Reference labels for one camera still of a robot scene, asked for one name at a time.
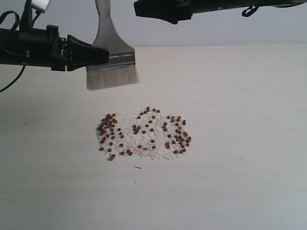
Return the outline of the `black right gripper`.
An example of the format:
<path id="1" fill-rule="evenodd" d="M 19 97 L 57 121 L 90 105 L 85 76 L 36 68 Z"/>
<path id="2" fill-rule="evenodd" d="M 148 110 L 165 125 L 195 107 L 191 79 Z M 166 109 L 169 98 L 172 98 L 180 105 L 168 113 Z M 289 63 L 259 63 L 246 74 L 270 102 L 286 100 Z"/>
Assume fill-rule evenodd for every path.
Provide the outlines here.
<path id="1" fill-rule="evenodd" d="M 137 0 L 133 3 L 135 15 L 178 24 L 192 18 L 190 0 Z"/>

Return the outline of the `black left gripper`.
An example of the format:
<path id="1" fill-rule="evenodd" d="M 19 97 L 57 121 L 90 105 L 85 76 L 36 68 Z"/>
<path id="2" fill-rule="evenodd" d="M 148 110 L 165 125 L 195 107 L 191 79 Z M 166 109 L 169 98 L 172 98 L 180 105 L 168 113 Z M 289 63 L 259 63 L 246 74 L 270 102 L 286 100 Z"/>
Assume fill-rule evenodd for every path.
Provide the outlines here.
<path id="1" fill-rule="evenodd" d="M 60 37 L 57 26 L 47 25 L 47 35 L 51 43 L 52 71 L 74 71 L 106 64 L 109 60 L 109 52 L 105 49 L 93 47 L 70 34 L 67 38 Z"/>

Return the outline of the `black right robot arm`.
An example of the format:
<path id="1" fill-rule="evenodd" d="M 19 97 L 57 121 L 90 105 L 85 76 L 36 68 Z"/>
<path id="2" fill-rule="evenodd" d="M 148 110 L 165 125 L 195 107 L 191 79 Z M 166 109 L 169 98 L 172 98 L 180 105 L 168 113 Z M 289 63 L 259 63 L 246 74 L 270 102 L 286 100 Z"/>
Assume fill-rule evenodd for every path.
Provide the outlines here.
<path id="1" fill-rule="evenodd" d="M 250 17 L 260 7 L 289 8 L 305 4 L 305 0 L 138 0 L 135 15 L 178 24 L 194 14 L 245 8 L 243 17 Z"/>

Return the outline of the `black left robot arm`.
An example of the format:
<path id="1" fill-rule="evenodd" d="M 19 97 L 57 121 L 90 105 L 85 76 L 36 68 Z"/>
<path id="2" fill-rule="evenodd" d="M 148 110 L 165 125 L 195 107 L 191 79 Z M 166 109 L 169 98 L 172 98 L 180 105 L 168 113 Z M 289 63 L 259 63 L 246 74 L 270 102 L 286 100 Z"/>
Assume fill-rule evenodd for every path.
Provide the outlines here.
<path id="1" fill-rule="evenodd" d="M 109 52 L 93 47 L 72 35 L 59 36 L 57 26 L 29 32 L 0 30 L 0 62 L 6 65 L 27 65 L 51 68 L 53 71 L 76 69 L 106 64 Z"/>

